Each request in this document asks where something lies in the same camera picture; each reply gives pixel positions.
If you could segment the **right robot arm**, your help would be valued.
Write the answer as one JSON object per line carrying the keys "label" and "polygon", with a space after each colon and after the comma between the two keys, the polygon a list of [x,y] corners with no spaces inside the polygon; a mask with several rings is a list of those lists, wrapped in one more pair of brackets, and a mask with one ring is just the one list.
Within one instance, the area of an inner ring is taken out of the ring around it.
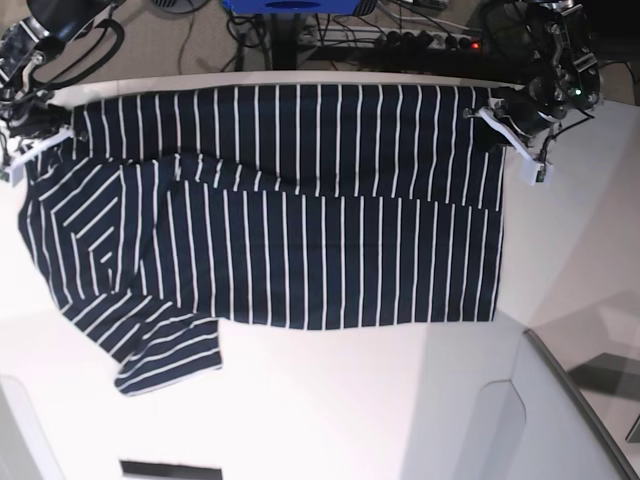
{"label": "right robot arm", "polygon": [[[71,114],[52,103],[59,90],[74,86],[104,66],[124,43],[122,25],[113,19],[120,1],[29,1],[30,15],[8,27],[1,36],[1,162],[9,163],[15,148],[12,138],[22,142],[40,140],[67,127]],[[109,51],[84,71],[63,77],[90,56],[80,59],[52,78],[40,81],[36,72],[58,59],[66,46],[98,29],[116,40]]]}

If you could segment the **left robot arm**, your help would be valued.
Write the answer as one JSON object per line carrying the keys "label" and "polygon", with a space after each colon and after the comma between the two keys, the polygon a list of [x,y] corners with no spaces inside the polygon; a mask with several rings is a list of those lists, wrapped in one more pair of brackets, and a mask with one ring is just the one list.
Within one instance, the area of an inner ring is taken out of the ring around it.
{"label": "left robot arm", "polygon": [[601,74],[583,5],[577,1],[487,1],[479,20],[489,52],[523,83],[499,87],[487,107],[511,145],[544,135],[538,159],[569,129],[594,118]]}

